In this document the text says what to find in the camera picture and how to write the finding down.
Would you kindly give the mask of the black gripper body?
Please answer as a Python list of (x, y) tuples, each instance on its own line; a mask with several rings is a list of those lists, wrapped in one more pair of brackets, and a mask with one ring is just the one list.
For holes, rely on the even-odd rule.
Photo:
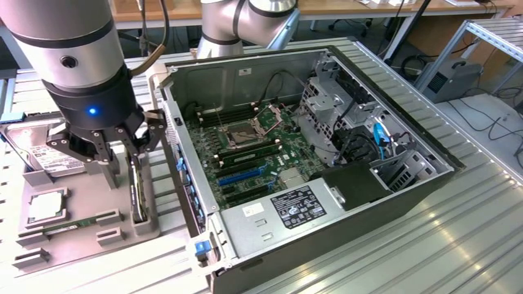
[(106, 142), (118, 140), (114, 131), (118, 126), (134, 135), (143, 122), (143, 114), (125, 66), (107, 81), (87, 88), (63, 88), (47, 81), (42, 84), (66, 120), (75, 152), (95, 153), (93, 131), (101, 132)]

